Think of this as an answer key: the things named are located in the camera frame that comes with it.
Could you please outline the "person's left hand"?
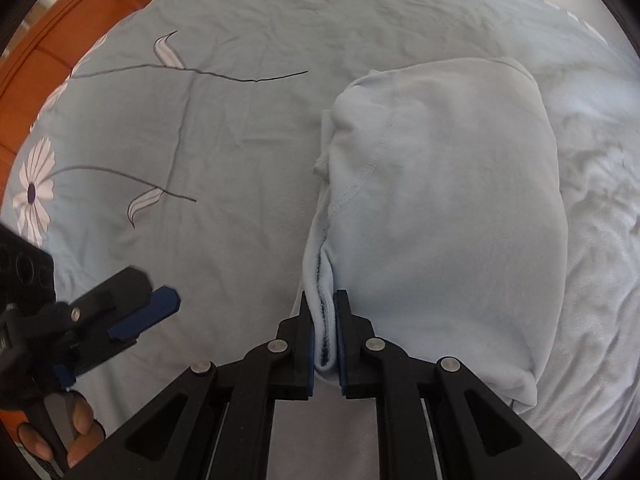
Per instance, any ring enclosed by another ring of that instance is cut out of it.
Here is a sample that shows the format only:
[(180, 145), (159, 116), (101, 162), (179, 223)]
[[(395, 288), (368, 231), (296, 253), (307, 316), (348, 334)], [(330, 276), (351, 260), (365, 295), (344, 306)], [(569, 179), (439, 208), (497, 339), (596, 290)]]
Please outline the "person's left hand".
[[(105, 438), (102, 426), (94, 419), (91, 405), (79, 392), (72, 391), (72, 393), (74, 396), (72, 421), (78, 435), (68, 448), (67, 465), (70, 468), (75, 467), (81, 462), (97, 448)], [(45, 460), (49, 463), (52, 462), (53, 454), (50, 446), (28, 422), (21, 424), (21, 426), (17, 428), (17, 434), (21, 445), (23, 445), (30, 454), (40, 458), (40, 460)]]

